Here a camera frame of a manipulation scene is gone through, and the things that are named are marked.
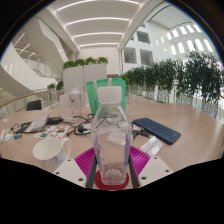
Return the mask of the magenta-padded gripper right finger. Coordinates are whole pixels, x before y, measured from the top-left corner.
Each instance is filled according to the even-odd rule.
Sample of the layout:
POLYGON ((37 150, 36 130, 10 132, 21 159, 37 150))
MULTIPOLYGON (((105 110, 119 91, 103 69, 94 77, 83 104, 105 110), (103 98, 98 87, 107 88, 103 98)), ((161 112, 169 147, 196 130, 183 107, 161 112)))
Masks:
POLYGON ((129 170, 134 189, 173 173, 159 156, 149 156, 135 147, 130 148, 129 170))

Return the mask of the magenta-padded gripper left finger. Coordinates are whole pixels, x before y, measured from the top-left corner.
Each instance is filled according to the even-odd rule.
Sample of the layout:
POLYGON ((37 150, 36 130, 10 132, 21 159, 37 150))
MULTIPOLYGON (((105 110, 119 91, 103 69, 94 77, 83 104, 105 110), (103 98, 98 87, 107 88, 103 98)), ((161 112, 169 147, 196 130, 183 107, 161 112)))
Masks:
POLYGON ((54 174, 76 185, 91 189, 94 185, 96 165, 94 149, 90 148, 75 159, 65 160, 54 174))

